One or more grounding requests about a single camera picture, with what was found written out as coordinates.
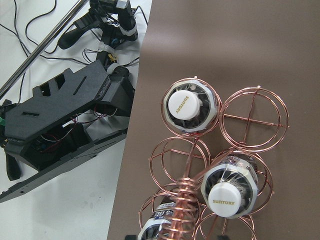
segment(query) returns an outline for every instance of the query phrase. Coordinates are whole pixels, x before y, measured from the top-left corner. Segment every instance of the copper coil spring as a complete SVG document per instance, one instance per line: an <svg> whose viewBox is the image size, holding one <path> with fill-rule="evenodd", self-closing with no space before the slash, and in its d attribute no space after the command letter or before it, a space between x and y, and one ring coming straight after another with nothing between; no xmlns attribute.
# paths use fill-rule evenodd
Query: copper coil spring
<svg viewBox="0 0 320 240"><path fill-rule="evenodd" d="M162 224L159 240L191 240L195 233L197 211L197 182L189 177L179 179L177 196L172 197L175 207L173 216L168 216L170 223Z"/></svg>

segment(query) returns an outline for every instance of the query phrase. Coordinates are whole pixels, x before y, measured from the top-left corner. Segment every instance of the bottle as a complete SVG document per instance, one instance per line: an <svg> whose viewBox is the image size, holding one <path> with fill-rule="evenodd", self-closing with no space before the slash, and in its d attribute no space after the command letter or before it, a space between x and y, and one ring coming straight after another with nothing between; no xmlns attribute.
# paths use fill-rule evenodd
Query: bottle
<svg viewBox="0 0 320 240"><path fill-rule="evenodd" d="M249 214L258 196L254 160L245 153L232 153L203 176L201 193L218 216L238 218Z"/></svg>
<svg viewBox="0 0 320 240"><path fill-rule="evenodd" d="M216 126L220 98L207 82L194 78L177 81L162 99L166 126L178 135L204 134Z"/></svg>
<svg viewBox="0 0 320 240"><path fill-rule="evenodd" d="M173 216L174 211L172 208L176 203L170 199L170 196L165 196L161 204L155 209L152 216L143 226L138 235L138 240L157 240L159 232L162 229L162 224L170 224L171 222L166 219L166 216Z"/></svg>

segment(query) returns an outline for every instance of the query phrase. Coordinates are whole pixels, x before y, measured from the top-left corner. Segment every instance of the white table surface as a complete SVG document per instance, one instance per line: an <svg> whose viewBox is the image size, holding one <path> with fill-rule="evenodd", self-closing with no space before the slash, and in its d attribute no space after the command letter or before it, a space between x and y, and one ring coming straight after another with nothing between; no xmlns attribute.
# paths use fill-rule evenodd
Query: white table surface
<svg viewBox="0 0 320 240"><path fill-rule="evenodd" d="M54 0L16 0L17 29L22 41L32 50L35 45L25 37L25 26L32 18L48 12ZM50 15L35 20L28 28L28 35L38 43L51 31L61 18L76 3L76 0L58 0L56 10ZM140 5L147 19L152 0L131 0L131 7ZM89 3L77 14L74 21L84 15ZM14 30L13 0L0 0L0 23ZM140 11L136 13L138 40L126 42L117 51L120 64L129 63L139 56L147 25ZM58 39L47 48L51 51ZM76 58L84 61L84 48L97 50L98 40L88 31L71 48L59 49L53 57ZM18 39L0 27L0 85L2 86L26 59ZM38 58L27 70L21 102L32 96L32 88L71 68L73 72L84 65L73 61L47 60ZM138 79L139 64L128 67L131 82L135 87ZM16 103L19 98L19 80L5 95ZM105 240L117 188L125 140L101 152L97 157L76 167L72 171L37 187L31 192L0 203L0 240ZM23 176L9 181L6 173L5 153L0 150L0 192L7 191L14 184L28 179L37 173L21 163Z"/></svg>

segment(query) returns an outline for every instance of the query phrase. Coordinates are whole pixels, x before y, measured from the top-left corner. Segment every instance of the bottle cap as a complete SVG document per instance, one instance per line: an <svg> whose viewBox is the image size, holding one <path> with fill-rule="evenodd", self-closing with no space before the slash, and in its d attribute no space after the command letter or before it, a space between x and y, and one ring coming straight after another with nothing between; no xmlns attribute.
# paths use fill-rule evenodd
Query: bottle cap
<svg viewBox="0 0 320 240"><path fill-rule="evenodd" d="M208 206L220 217L229 218L235 215L240 205L241 194L231 183L217 183L209 193Z"/></svg>
<svg viewBox="0 0 320 240"><path fill-rule="evenodd" d="M179 90L170 96L168 109L176 119L189 120L199 113L200 101L193 92Z"/></svg>

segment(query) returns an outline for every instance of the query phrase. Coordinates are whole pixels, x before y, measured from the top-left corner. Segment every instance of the brown table surface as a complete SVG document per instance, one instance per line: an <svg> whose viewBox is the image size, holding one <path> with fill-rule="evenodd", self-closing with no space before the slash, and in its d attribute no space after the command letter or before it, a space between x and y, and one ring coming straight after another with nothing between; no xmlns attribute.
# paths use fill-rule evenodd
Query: brown table surface
<svg viewBox="0 0 320 240"><path fill-rule="evenodd" d="M153 1L108 240L139 233L138 211L157 190L148 158L173 136L160 101L173 82L193 76L210 83L222 102L257 85L281 96L290 128L280 145L261 154L275 194L253 216L256 231L260 240L318 239L319 9L317 0ZM229 146L218 129L205 141L212 155ZM228 231L248 239L241 227Z"/></svg>

